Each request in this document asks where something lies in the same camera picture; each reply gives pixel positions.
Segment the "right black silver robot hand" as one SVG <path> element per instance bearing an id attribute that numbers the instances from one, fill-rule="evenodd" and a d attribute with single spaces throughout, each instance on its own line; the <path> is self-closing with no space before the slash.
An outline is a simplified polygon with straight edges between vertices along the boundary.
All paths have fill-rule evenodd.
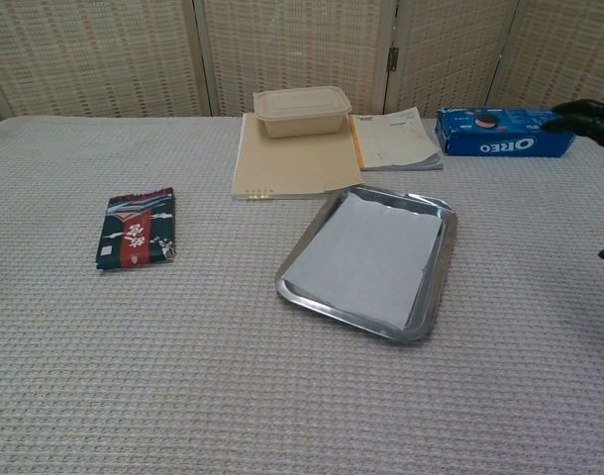
<path id="1" fill-rule="evenodd" d="M 592 139 L 604 147 L 604 102 L 578 99 L 552 108 L 556 114 L 541 125 L 548 133 L 571 133 Z"/>

